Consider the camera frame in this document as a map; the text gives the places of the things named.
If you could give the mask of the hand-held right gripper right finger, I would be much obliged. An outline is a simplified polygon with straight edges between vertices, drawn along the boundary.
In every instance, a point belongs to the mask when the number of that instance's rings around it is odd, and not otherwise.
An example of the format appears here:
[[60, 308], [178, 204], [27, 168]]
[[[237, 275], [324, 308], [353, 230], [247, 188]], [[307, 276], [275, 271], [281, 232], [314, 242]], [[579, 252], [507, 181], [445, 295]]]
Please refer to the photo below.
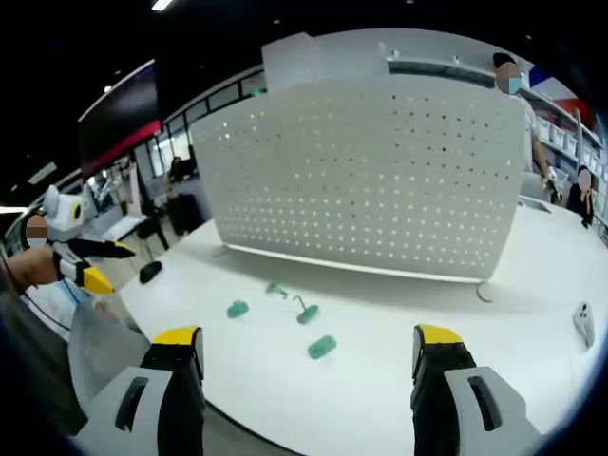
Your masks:
[[542, 440], [523, 397], [448, 328], [414, 327], [412, 383], [416, 455], [531, 455]]

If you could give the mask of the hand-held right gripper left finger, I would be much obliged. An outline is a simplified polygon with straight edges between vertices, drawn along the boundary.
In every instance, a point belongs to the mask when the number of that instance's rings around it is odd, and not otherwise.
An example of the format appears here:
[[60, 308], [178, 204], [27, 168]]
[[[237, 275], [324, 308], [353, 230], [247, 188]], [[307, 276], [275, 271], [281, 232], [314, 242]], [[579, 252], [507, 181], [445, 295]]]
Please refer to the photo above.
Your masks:
[[203, 379], [202, 328], [162, 332], [97, 395], [75, 444], [84, 455], [202, 455]]

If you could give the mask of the person's left hand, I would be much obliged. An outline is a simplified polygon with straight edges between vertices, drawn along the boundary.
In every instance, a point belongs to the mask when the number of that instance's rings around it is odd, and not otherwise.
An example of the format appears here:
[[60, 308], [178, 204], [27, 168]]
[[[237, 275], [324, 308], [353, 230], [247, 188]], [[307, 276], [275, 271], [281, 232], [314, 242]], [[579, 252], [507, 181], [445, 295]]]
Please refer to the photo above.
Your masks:
[[40, 249], [30, 248], [7, 260], [11, 280], [20, 291], [29, 287], [47, 285], [59, 280], [59, 273], [54, 262], [54, 252], [45, 245]]

